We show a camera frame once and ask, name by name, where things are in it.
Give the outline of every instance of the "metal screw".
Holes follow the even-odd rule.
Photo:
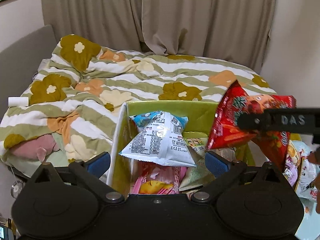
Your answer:
[[[160,200],[160,199],[154,199],[154,200],[153,200],[153,203],[154,203],[154,204],[161,204],[161,200]]]
[[[198,192],[194,193],[193,196],[197,200],[206,200],[210,197],[210,195],[204,191],[198,191]]]
[[[122,195],[116,191],[111,191],[106,194],[107,200],[111,200],[111,201],[116,201],[116,200],[120,199],[121,197],[122,197]]]

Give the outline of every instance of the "black circular cover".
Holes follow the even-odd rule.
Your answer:
[[[230,189],[218,198],[222,221],[242,235],[274,239],[298,228],[301,204],[293,191],[280,183],[260,181]]]
[[[75,235],[97,214],[98,201],[91,192],[61,182],[28,185],[12,207],[12,217],[21,233],[39,239]]]

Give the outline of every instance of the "gray headboard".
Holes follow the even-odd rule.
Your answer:
[[[18,97],[31,84],[44,58],[51,58],[57,41],[51,25],[21,38],[0,52],[0,121],[8,108],[8,97]]]

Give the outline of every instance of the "white tissue roll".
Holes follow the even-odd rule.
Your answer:
[[[8,107],[10,106],[29,106],[28,97],[10,97],[8,98]]]

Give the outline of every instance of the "blue gripper pad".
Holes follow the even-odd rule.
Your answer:
[[[210,171],[216,178],[229,170],[228,165],[208,152],[205,153],[204,163],[208,171]]]
[[[87,171],[95,177],[100,178],[110,168],[110,163],[110,154],[106,153],[90,163],[87,167]]]

